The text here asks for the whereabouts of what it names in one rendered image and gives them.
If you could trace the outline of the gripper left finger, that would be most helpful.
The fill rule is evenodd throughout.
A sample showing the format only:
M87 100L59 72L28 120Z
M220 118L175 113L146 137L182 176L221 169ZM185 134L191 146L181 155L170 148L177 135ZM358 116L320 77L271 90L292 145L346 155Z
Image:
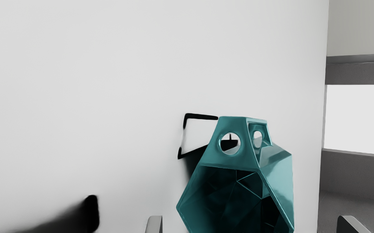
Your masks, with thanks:
M162 233L162 216L150 216L145 233Z

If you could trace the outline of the teal faceted mug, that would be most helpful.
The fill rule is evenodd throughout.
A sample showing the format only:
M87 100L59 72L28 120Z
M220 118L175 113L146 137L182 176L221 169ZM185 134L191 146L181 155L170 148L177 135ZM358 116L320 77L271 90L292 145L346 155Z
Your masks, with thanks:
M176 209L188 233L294 233L292 155L271 140L267 121L215 120L210 141L178 151L191 175Z

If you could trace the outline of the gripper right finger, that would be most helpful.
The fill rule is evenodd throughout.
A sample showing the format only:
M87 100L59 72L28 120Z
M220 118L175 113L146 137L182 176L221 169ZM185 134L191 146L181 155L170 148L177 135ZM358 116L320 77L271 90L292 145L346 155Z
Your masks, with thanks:
M353 216L339 216L336 233L371 233L371 231Z

